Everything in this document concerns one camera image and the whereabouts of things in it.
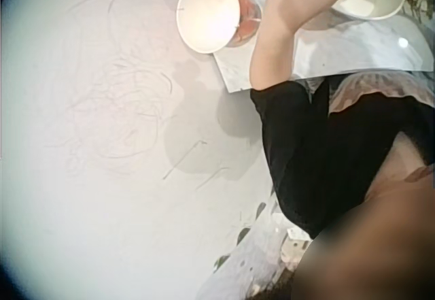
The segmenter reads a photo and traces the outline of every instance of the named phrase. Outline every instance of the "black sleeve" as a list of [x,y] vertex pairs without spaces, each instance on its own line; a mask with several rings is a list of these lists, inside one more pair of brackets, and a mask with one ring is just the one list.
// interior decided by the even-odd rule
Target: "black sleeve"
[[323,197],[314,181],[325,163],[328,83],[317,89],[312,102],[297,82],[252,90],[251,99],[262,120],[264,152],[281,209],[313,235],[314,226],[321,224],[318,208]]
[[251,92],[280,207],[313,239],[364,202],[399,132],[415,142],[427,165],[434,162],[432,107],[373,93],[328,115],[329,83],[311,102],[296,82]]

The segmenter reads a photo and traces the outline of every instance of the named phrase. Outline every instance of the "clear plastic cup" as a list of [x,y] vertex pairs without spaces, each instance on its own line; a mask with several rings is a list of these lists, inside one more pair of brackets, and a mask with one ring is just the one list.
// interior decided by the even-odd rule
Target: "clear plastic cup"
[[261,9],[254,0],[239,0],[240,21],[228,47],[237,47],[246,44],[258,31],[261,22]]

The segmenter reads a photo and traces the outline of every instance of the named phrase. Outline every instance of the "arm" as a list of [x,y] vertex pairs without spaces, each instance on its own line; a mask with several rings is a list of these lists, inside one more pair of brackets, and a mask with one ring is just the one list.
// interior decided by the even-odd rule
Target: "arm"
[[266,0],[251,59],[252,88],[264,90],[292,75],[294,34],[337,0]]

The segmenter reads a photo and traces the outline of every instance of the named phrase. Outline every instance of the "person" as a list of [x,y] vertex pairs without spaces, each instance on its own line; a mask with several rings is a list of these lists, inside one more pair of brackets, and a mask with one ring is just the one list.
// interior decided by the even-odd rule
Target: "person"
[[280,207],[314,241],[252,300],[423,299],[435,285],[433,86],[396,71],[288,81],[295,33],[336,1],[264,6],[251,99]]

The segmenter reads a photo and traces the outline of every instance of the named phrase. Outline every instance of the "paper cup rim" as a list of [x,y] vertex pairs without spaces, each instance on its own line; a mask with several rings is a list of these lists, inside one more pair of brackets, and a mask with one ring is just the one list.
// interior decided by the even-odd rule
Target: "paper cup rim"
[[230,43],[231,39],[234,37],[234,35],[237,32],[238,25],[240,22],[240,3],[239,3],[239,0],[235,0],[235,3],[234,3],[234,5],[237,7],[236,11],[238,14],[236,17],[237,20],[234,20],[234,31],[232,32],[231,35],[228,34],[228,40],[225,40],[224,42],[222,42],[222,44],[219,44],[216,47],[210,48],[208,50],[200,49],[200,48],[196,47],[195,45],[192,45],[192,43],[189,42],[188,38],[186,38],[186,36],[184,35],[183,29],[181,28],[181,25],[180,25],[180,15],[181,15],[180,9],[183,6],[183,4],[182,4],[183,1],[184,0],[178,0],[178,4],[177,4],[177,28],[178,28],[179,34],[181,35],[181,38],[183,39],[184,43],[189,48],[191,48],[192,50],[194,50],[195,52],[200,53],[200,54],[211,54],[211,53],[217,52],[218,50],[221,50],[222,48],[226,47]]

